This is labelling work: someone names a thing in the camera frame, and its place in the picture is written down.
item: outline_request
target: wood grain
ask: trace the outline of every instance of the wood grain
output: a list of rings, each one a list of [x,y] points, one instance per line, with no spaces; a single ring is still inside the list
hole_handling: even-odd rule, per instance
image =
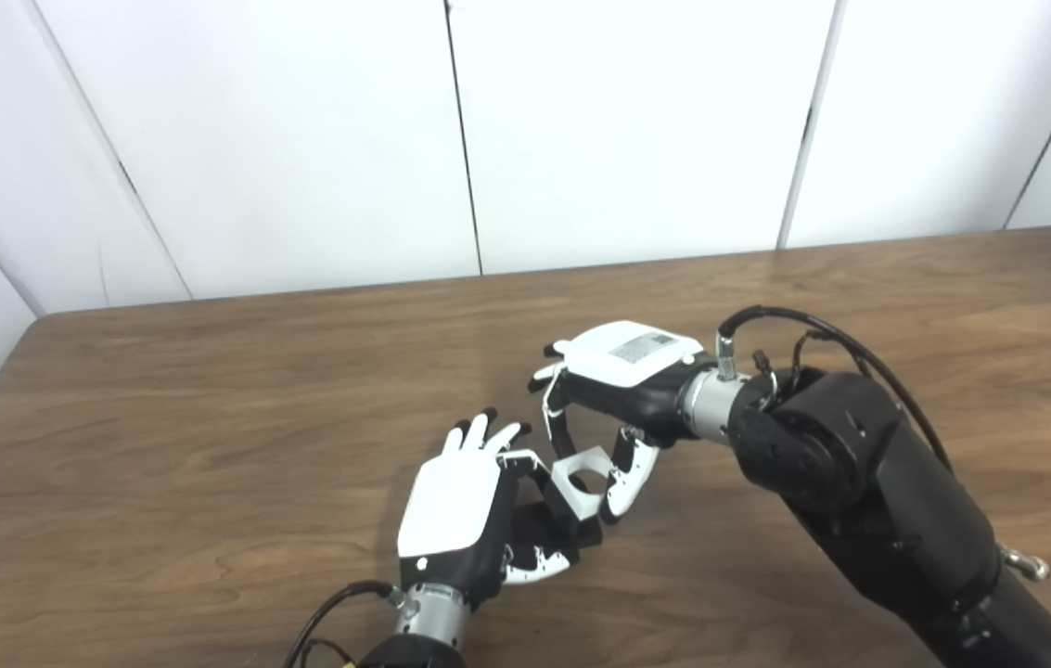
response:
[[[543,343],[625,317],[708,339],[757,301],[889,361],[1001,540],[1051,562],[1051,229],[100,310],[43,318],[0,373],[0,665],[276,665],[335,588],[395,577],[410,482],[455,419],[536,416]],[[738,343],[784,362],[800,331]],[[391,622],[365,601],[325,633],[359,652]],[[935,665],[702,443],[579,567],[482,608],[467,656]]]

